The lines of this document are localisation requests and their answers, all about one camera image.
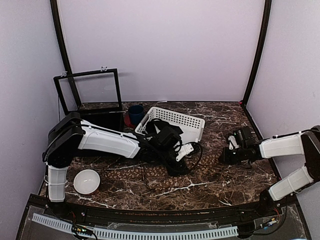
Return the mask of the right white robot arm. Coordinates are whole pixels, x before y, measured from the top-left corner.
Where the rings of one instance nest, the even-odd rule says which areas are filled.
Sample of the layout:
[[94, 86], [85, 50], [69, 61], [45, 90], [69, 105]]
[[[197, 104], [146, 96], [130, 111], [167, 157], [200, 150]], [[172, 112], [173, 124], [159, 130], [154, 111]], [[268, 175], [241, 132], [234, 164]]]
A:
[[255, 213], [260, 217], [266, 217], [284, 198], [298, 194], [320, 180], [319, 125], [261, 141], [256, 141], [251, 129], [245, 126], [234, 130], [226, 137], [226, 141], [228, 145], [218, 158], [224, 165], [264, 159], [292, 160], [295, 163], [287, 170], [287, 175], [282, 175], [276, 183], [259, 194]]

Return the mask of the brown floral patterned tie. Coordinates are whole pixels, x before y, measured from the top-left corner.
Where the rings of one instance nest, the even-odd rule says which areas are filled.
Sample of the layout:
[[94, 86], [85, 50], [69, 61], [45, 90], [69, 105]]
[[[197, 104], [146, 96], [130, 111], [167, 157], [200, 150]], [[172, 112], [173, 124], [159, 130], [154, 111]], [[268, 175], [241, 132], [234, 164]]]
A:
[[180, 176], [170, 176], [167, 170], [152, 163], [138, 163], [128, 166], [107, 166], [100, 171], [105, 181], [121, 182], [125, 186], [134, 185], [149, 192], [153, 196], [169, 195], [178, 191], [190, 191], [197, 188], [222, 188], [222, 167], [214, 154], [187, 157], [187, 166], [192, 168], [190, 173]]

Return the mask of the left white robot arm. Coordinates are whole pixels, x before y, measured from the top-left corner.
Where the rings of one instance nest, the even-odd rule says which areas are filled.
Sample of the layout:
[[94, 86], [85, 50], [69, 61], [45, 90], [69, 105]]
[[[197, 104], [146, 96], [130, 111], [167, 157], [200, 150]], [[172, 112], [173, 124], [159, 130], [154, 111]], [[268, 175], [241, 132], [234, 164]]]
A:
[[189, 172], [186, 164], [177, 160], [181, 150], [181, 137], [171, 127], [143, 136], [94, 125], [72, 112], [49, 131], [47, 148], [42, 154], [42, 161], [47, 165], [46, 196], [51, 202], [50, 208], [60, 218], [67, 218], [71, 213], [70, 206], [64, 202], [65, 185], [67, 170], [79, 151], [155, 160], [170, 176], [176, 177]]

